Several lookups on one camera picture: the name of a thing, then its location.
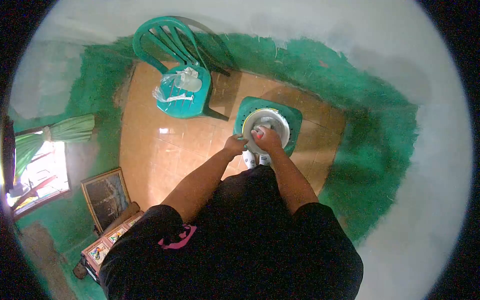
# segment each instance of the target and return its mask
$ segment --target tiled floor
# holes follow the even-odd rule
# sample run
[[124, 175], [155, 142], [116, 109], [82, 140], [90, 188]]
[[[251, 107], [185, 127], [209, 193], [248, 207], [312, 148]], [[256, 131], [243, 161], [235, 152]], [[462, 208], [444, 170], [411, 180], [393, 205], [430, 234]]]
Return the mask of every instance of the tiled floor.
[[[167, 67], [174, 63], [165, 62]], [[318, 194], [333, 162], [344, 118], [340, 110], [284, 84], [242, 72], [212, 73], [210, 108], [230, 116], [189, 120], [167, 116], [156, 107], [152, 91], [161, 74], [147, 63], [136, 66], [123, 114], [120, 166], [132, 201], [145, 211], [159, 204], [187, 174], [217, 151], [232, 134], [240, 102], [255, 96], [299, 109], [303, 114], [292, 161]], [[223, 178], [246, 170], [237, 156]]]

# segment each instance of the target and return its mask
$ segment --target yellow rim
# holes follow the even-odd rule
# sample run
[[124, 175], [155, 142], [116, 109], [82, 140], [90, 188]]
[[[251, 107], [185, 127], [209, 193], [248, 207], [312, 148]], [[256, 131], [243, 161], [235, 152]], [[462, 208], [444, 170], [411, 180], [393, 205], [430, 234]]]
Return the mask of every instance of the yellow rim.
[[264, 110], [264, 109], [270, 109], [270, 110], [273, 110], [275, 112], [278, 113], [278, 109], [275, 109], [275, 108], [259, 108], [257, 109], [256, 111], [252, 111], [252, 113], [250, 115], [247, 116], [247, 118], [245, 119], [245, 121], [243, 122], [243, 125], [241, 126], [241, 134], [243, 135], [243, 132], [245, 130], [245, 123], [247, 122], [248, 118], [250, 118], [251, 115], [253, 115], [255, 112], [259, 111], [259, 110]]

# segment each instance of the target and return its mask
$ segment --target hand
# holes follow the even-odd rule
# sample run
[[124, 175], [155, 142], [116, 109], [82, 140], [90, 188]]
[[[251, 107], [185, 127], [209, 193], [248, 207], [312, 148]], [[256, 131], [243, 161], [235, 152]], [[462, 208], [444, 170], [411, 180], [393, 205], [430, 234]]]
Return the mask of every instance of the hand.
[[225, 142], [225, 146], [223, 146], [223, 150], [225, 150], [229, 155], [231, 155], [232, 159], [235, 156], [242, 154], [242, 151], [245, 151], [244, 146], [248, 143], [248, 140], [239, 140], [238, 138], [241, 137], [241, 133], [234, 134], [227, 139], [227, 141]]
[[268, 129], [264, 126], [260, 126], [259, 129], [261, 132], [252, 130], [252, 137], [260, 149], [266, 151], [268, 154], [282, 150], [282, 141], [275, 130]]

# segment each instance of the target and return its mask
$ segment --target chair leg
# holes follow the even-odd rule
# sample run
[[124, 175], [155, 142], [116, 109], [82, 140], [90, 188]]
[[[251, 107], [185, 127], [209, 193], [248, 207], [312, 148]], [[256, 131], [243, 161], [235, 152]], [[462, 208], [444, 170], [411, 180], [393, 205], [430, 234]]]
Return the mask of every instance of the chair leg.
[[221, 113], [219, 113], [217, 111], [214, 111], [211, 108], [205, 108], [204, 111], [203, 111], [203, 114], [208, 116], [208, 117], [212, 117], [214, 119], [220, 119], [220, 120], [223, 120], [223, 121], [228, 121], [227, 116], [224, 116]]

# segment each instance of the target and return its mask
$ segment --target framed picture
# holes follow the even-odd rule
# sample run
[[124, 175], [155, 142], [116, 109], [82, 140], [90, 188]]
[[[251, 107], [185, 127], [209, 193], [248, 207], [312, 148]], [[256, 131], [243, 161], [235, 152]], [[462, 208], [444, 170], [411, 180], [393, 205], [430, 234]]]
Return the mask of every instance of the framed picture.
[[103, 259], [109, 251], [110, 247], [103, 240], [97, 240], [90, 247], [85, 249], [85, 254], [88, 262], [98, 272]]
[[131, 202], [121, 168], [83, 180], [82, 191], [100, 233], [118, 218]]
[[138, 220], [144, 215], [143, 211], [139, 211], [136, 213], [134, 216], [130, 217], [127, 221], [125, 221], [125, 225], [130, 228], [132, 227], [135, 223], [137, 223]]
[[125, 232], [127, 232], [127, 230], [128, 227], [122, 224], [106, 235], [107, 240], [113, 246], [113, 244], [115, 244], [119, 237], [121, 237]]

